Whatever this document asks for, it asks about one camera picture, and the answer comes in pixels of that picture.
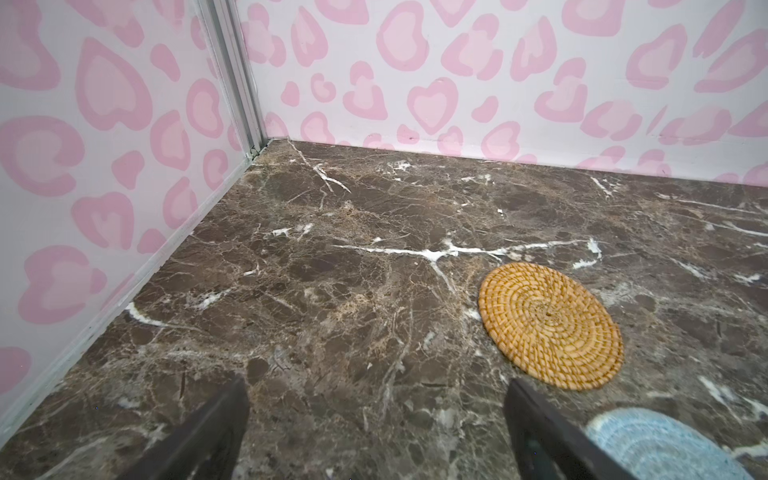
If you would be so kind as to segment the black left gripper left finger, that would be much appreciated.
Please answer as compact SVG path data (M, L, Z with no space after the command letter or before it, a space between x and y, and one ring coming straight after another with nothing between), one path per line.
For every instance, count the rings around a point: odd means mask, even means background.
M155 444L121 479L230 479L246 432L250 402L237 377Z

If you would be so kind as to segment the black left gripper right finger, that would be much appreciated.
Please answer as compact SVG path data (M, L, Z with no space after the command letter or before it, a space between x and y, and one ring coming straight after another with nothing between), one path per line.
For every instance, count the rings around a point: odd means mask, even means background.
M503 412L522 479L633 477L524 381L509 381Z

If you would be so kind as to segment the blue-grey woven round coaster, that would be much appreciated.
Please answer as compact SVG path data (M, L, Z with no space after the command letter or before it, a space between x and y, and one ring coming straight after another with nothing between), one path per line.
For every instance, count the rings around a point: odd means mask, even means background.
M730 454L684 423L643 408L593 418L584 433L637 479L749 479Z

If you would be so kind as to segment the woven rattan round coaster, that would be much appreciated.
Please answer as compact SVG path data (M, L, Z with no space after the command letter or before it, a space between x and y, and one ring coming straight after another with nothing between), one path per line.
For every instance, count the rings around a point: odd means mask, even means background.
M481 283L478 310L498 349L546 384L600 388L624 363L622 335L606 308L549 267L514 262L492 270Z

